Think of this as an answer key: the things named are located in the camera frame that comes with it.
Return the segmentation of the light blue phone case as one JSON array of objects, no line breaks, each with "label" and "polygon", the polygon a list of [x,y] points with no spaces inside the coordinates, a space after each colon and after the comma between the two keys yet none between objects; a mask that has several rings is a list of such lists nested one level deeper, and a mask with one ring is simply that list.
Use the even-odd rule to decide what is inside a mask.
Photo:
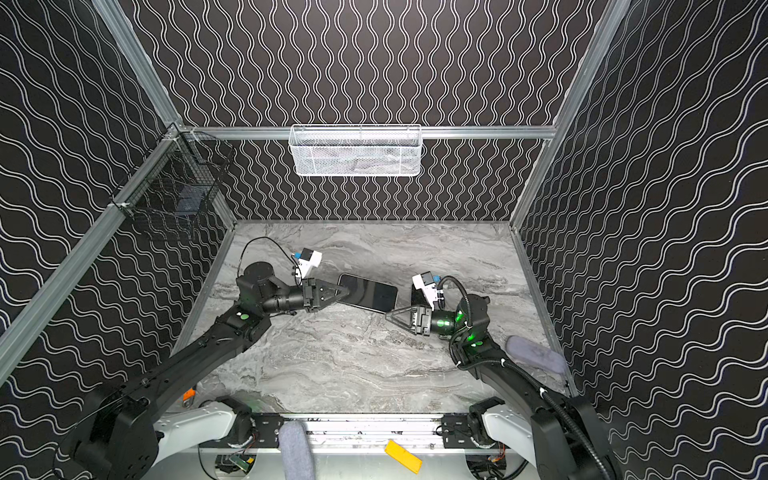
[{"label": "light blue phone case", "polygon": [[423,295],[423,292],[421,289],[416,288],[415,286],[411,287],[411,295],[410,295],[410,305],[411,306],[426,306],[426,299]]}]

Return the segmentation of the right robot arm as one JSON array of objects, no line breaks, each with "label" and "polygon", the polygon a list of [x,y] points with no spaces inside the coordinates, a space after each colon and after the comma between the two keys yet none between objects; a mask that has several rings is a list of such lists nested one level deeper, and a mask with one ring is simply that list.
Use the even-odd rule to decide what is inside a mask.
[{"label": "right robot arm", "polygon": [[501,444],[542,479],[617,479],[620,469],[594,407],[560,394],[513,361],[488,331],[487,296],[470,294],[453,276],[413,279],[411,303],[386,313],[417,336],[446,341],[454,366],[491,387],[493,399],[471,407],[468,437]]}]

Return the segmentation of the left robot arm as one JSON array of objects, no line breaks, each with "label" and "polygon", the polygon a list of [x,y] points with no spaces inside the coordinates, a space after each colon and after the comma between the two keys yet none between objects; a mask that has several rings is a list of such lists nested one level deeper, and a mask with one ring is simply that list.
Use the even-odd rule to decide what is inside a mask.
[{"label": "left robot arm", "polygon": [[88,394],[81,418],[60,444],[61,453],[98,479],[141,478],[170,439],[156,423],[186,391],[253,346],[272,317],[320,311],[350,293],[315,278],[288,285],[264,261],[247,266],[236,283],[237,301],[197,340],[141,376],[102,384]]}]

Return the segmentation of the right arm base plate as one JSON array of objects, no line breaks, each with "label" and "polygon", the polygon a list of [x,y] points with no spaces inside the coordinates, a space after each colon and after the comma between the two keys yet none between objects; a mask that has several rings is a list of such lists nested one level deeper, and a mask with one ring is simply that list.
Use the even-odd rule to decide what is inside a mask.
[{"label": "right arm base plate", "polygon": [[435,428],[446,449],[470,448],[514,450],[528,446],[532,435],[527,425],[514,416],[498,413],[472,415],[446,414]]}]

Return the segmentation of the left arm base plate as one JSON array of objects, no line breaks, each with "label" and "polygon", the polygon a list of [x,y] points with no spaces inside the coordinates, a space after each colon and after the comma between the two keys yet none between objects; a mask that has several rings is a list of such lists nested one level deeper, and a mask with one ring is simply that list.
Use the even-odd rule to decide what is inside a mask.
[{"label": "left arm base plate", "polygon": [[229,433],[222,439],[203,442],[203,448],[277,448],[279,430],[285,418],[277,413],[238,413]]}]

